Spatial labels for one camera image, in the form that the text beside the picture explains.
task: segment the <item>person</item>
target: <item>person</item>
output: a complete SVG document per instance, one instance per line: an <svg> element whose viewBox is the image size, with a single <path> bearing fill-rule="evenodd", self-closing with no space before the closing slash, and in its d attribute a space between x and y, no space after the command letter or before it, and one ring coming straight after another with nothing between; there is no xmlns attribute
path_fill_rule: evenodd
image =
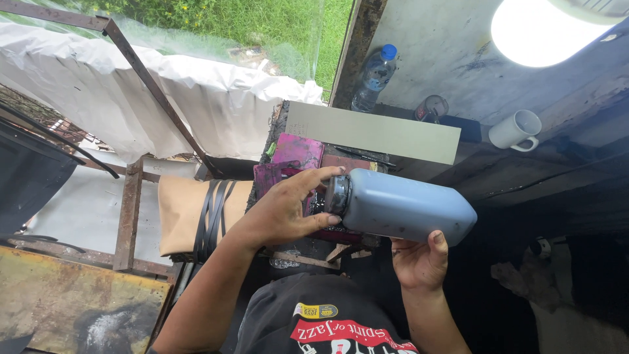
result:
<svg viewBox="0 0 629 354"><path fill-rule="evenodd" d="M149 353L218 351L238 292L263 245L283 244L341 222L302 217L302 201L343 167L309 169L273 186L225 235L170 312ZM441 231L427 244L392 240L410 340L368 294L346 277L298 274L259 289L247 307L235 353L470 353L443 294L448 245Z"/></svg>

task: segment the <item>green grass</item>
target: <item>green grass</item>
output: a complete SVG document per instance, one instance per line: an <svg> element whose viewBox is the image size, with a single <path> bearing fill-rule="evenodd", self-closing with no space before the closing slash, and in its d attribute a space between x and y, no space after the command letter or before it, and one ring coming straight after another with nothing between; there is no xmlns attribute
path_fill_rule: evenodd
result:
<svg viewBox="0 0 629 354"><path fill-rule="evenodd" d="M248 47L262 45L280 70L298 81L312 79L312 61L319 38L313 18L323 13L314 79L331 89L352 0L55 0L88 14L122 14L149 27L182 30L198 51L226 38Z"/></svg>

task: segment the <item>black t-shirt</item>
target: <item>black t-shirt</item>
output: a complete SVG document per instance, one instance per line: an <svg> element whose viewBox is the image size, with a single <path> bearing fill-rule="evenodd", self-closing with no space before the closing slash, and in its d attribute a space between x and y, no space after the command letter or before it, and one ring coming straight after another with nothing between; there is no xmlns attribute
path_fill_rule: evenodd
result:
<svg viewBox="0 0 629 354"><path fill-rule="evenodd" d="M305 273L259 289L247 307L235 354L410 354L384 311L353 281Z"/></svg>

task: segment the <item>blue plastic bottle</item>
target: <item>blue plastic bottle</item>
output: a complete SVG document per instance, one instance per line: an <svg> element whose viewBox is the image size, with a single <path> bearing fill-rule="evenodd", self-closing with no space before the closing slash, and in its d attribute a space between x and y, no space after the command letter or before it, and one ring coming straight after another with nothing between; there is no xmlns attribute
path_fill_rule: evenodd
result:
<svg viewBox="0 0 629 354"><path fill-rule="evenodd" d="M339 215L343 226L359 232L425 243L443 231L456 246L476 223L476 212L452 188L355 168L330 180L325 212Z"/></svg>
<svg viewBox="0 0 629 354"><path fill-rule="evenodd" d="M387 86L395 72L397 53L393 44L385 44L379 53L369 58L362 75L362 85L352 100L352 111L369 113L374 109L380 91Z"/></svg>

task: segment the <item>mug handle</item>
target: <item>mug handle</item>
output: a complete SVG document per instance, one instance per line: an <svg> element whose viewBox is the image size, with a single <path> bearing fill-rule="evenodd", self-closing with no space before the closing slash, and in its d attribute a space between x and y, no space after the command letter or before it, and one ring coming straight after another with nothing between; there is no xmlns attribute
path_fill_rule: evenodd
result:
<svg viewBox="0 0 629 354"><path fill-rule="evenodd" d="M525 149L525 148L523 148L523 147L520 147L520 146L514 145L514 146L511 146L511 148L512 148L512 149L515 149L515 150L517 150L517 151L521 151L521 152L529 152L529 151L533 150L534 148L536 148L536 147L537 147L537 145L539 145L539 144L540 144L540 141L539 141L539 140L537 140L537 138L536 138L536 137L528 137L527 139L533 142L533 146L529 147L528 149Z"/></svg>

